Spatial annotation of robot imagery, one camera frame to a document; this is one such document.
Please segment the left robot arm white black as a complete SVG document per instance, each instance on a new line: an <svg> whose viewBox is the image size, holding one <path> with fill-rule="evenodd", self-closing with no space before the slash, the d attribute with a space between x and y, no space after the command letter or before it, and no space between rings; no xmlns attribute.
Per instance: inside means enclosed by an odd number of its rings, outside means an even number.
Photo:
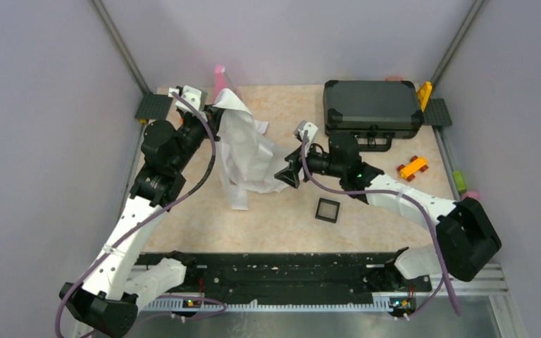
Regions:
<svg viewBox="0 0 541 338"><path fill-rule="evenodd" d="M62 337L64 310L94 331L109 337L124 337L137 316L152 301L177 287L195 287L198 273L192 259L172 253L145 273L130 278L144 245L171 208L200 189L216 162L216 143L224 109L205 106L200 112L179 110L182 124L167 120L146 126L142 143L144 165L130 189L125 207L111 235L88 270L77 282L65 283L60 290L61 305L55 319L55 335ZM203 177L186 194L182 171L204 141L210 141L212 154Z"/></svg>

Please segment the white garment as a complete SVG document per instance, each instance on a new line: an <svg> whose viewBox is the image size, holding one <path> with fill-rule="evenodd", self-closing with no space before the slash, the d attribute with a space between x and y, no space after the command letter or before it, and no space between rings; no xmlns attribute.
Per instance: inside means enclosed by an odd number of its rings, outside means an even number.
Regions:
<svg viewBox="0 0 541 338"><path fill-rule="evenodd" d="M231 209L247 211L248 192L269 194L288 188L274 174L287 166L285 157L291 151L264 135L268 123L256 120L228 88L218 93L213 107L223 109L216 146L220 178Z"/></svg>

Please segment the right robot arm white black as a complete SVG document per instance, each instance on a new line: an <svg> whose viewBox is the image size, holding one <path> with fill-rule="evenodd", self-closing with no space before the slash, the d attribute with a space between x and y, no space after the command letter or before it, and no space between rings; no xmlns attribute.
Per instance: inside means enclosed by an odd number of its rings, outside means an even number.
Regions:
<svg viewBox="0 0 541 338"><path fill-rule="evenodd" d="M358 142L350 134L331 135L327 151L312 143L308 132L298 138L301 146L286 157L287 165L275 179L298 188L314 175L334 177L339 180L338 193L389 209L428 229L432 244L401 249L386 264L385 281L390 288L403 290L413 279L435 273L469 282L502 248L477 199L443 199L395 180L362 160Z"/></svg>

